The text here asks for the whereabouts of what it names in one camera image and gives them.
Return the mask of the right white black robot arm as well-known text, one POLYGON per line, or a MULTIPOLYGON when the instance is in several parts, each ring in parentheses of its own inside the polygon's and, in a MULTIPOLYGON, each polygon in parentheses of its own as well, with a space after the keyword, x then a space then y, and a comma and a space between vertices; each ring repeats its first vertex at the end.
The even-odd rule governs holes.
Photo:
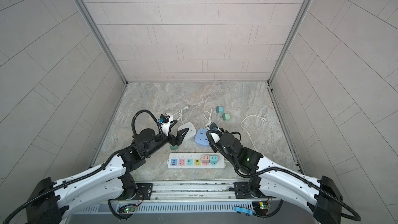
POLYGON ((232 165, 237 175, 249 179, 248 191, 255 198, 279 198, 311 213, 320 224, 339 224, 342 218, 355 222, 361 216, 344 203, 334 181, 303 175, 273 162, 261 153, 244 147, 237 132, 210 127, 210 147, 232 165))

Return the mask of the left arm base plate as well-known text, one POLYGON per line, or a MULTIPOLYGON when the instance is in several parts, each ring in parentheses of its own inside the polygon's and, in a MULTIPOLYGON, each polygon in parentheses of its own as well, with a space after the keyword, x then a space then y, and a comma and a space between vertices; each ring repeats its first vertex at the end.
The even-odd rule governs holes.
POLYGON ((150 200, 153 191, 153 183, 138 183, 135 189, 124 190, 119 201, 142 201, 150 200))

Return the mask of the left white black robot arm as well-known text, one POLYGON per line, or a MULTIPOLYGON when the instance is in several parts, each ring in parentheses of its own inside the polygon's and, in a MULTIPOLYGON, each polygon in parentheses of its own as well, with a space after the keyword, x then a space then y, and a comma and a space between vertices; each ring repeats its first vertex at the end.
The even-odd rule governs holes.
POLYGON ((10 223, 25 210, 29 224, 58 224, 73 212, 95 203, 129 200, 135 196, 143 200, 144 195, 131 172, 164 145, 181 145, 188 133, 184 128, 173 135, 164 132, 162 123, 157 126, 158 133, 153 129, 135 133, 130 146, 115 151, 99 166, 57 181, 49 177, 41 180, 28 201, 6 217, 4 223, 10 223))

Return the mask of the pink charger plug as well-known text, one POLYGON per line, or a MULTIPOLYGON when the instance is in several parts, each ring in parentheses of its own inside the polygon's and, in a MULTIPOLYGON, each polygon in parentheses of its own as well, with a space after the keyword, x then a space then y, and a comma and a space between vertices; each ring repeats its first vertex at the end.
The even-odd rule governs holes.
POLYGON ((202 164, 209 164, 210 163, 210 155, 203 155, 201 158, 202 164))

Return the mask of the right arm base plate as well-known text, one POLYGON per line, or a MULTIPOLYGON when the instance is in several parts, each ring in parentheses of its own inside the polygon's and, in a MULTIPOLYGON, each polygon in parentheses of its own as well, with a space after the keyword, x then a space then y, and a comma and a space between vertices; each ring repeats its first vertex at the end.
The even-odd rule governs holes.
POLYGON ((265 195, 260 191, 260 184, 249 181, 238 181, 234 183, 236 199, 259 199, 265 195))

